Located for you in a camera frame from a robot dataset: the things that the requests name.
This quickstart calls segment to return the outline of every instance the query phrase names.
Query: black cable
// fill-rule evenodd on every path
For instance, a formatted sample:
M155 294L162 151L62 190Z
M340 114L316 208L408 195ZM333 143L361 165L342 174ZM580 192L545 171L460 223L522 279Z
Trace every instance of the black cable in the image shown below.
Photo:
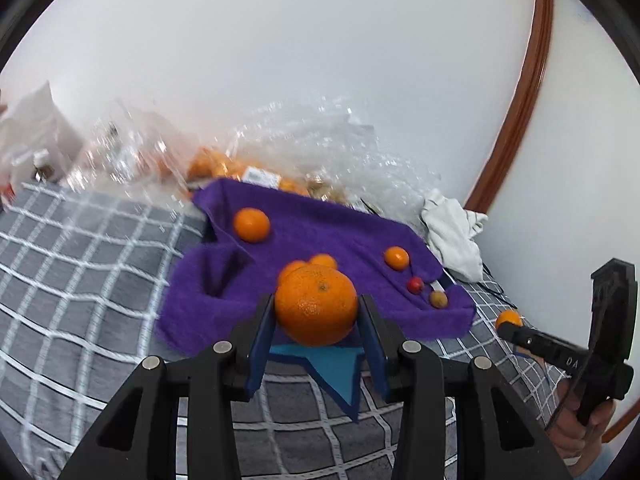
M502 288L502 286L500 285L500 283L495 281L495 278L493 277L493 275L491 274L491 271L489 270L489 267L487 267L485 264L482 264L482 268L484 269L484 272L487 273L487 275L492 279L492 281L495 283L495 286L498 288L498 290L493 290L490 286L486 286L484 283L482 282L476 282L476 283L471 283L471 282L466 282L465 280L461 280L455 273L454 270L450 270L447 269L449 272L452 272L453 275L456 277L456 280L460 283L464 283L465 285L477 285L479 286L482 290L484 290L487 294L490 294L491 296L493 296L496 300L501 301L502 303L504 303L507 306L510 306L513 310L517 310L518 307L515 306L513 303L511 303L511 301L507 300L507 297L504 293L504 289Z

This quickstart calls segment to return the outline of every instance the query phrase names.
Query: bed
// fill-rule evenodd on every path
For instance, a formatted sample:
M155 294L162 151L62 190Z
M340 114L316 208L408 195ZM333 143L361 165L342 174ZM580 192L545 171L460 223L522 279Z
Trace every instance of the bed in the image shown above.
M182 358L154 334L168 277L198 244L204 217L98 192L27 185L0 214L0 431L35 478L56 478L105 403L149 354ZM488 356L541 424L561 378L514 354L494 331L497 283L465 285L477 306L462 338L426 342L468 362ZM388 479L400 404L385 404L366 364L358 424L301 368L268 362L260 390L233 405L244 478ZM177 477L186 479L187 404L180 404ZM447 399L446 478L456 477L456 417Z

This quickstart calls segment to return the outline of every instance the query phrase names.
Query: small red fruit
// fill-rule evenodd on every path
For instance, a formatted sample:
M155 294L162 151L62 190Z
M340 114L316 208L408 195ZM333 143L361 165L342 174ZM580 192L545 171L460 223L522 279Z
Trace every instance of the small red fruit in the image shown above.
M412 294L420 294L424 289L424 281L422 280L422 278L414 276L408 282L406 282L406 288Z

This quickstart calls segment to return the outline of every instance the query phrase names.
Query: mandarin orange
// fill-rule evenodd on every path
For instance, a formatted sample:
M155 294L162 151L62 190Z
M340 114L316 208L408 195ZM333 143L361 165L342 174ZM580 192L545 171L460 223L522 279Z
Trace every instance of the mandarin orange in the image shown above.
M245 207L234 216L234 230L241 240L255 244L269 235L271 222L263 211Z
M498 330L498 327L505 321L513 323L517 326L523 325L520 314L518 314L515 310L505 310L504 312L501 312L500 316L498 316L498 319L495 320L495 329Z
M312 265L324 265L325 267L338 270L338 262L336 262L330 254L316 254L316 256L309 260L309 263Z
M289 276L294 270L297 270L300 267L304 267L305 265L308 265L308 263L302 260L293 260L291 263L285 265L280 271L280 274L278 274L278 286L282 285L284 279Z
M389 247L385 251L385 263L393 270L405 270L409 261L409 254L402 247Z
M275 313L284 332L304 346L332 345L353 328L356 290L343 273L326 266L294 270L278 287Z

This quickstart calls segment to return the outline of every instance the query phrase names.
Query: plastic bag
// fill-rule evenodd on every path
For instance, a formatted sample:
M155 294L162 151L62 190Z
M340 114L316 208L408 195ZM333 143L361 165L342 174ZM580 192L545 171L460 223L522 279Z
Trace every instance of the plastic bag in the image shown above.
M311 196L303 179L288 178L281 171L272 171L261 162L231 158L213 148L201 148L191 161L187 173L190 190L208 184L214 178L232 178L256 186L273 187L282 191Z
M14 193L34 173L33 157L47 150L53 168L52 182L71 168L82 146L53 102L49 83L11 106L0 121L0 194L10 202Z
M182 212L190 206L184 177L200 144L159 114L115 102L65 183L75 192L96 190Z
M354 108L342 98L271 104L236 129L225 154L303 182L311 196L329 196L422 233L424 195L440 177L423 163L383 152L374 127Z

